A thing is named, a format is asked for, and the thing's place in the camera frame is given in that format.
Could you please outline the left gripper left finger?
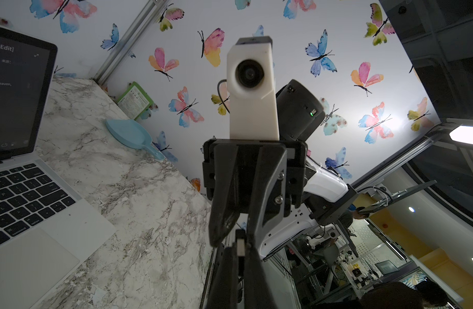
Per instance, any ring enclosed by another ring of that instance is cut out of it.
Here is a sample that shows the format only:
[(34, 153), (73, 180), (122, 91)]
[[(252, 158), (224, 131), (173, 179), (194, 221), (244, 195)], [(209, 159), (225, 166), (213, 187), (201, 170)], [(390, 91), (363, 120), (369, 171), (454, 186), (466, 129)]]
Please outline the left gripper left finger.
[(237, 307), (239, 258), (235, 247), (222, 248), (217, 253), (216, 272), (211, 281), (206, 308)]

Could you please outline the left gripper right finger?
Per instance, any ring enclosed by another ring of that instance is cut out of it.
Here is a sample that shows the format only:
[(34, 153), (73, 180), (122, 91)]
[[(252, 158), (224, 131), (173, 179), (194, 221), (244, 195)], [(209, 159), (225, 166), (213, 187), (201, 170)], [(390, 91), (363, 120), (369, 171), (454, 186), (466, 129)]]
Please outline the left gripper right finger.
[(244, 258), (244, 308), (277, 308), (266, 281), (262, 260), (256, 248), (248, 247)]

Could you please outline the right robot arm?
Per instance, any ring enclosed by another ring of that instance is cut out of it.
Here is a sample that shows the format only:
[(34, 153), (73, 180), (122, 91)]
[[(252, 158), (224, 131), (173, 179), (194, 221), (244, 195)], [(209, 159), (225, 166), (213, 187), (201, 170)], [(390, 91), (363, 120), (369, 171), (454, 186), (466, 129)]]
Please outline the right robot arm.
[(319, 100), (296, 80), (276, 94), (277, 141), (209, 139), (203, 173), (212, 202), (209, 243), (219, 246), (246, 214), (246, 237), (262, 259), (307, 229), (321, 242), (343, 236), (339, 219), (356, 197), (339, 170), (307, 154), (306, 140), (325, 119)]

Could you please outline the small usb mouse receiver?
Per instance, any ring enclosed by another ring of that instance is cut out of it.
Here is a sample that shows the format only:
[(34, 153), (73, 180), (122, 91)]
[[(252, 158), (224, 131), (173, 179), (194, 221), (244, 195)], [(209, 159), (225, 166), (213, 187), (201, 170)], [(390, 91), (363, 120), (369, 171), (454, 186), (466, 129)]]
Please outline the small usb mouse receiver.
[(237, 229), (235, 231), (236, 254), (238, 257), (246, 255), (246, 231), (244, 229)]

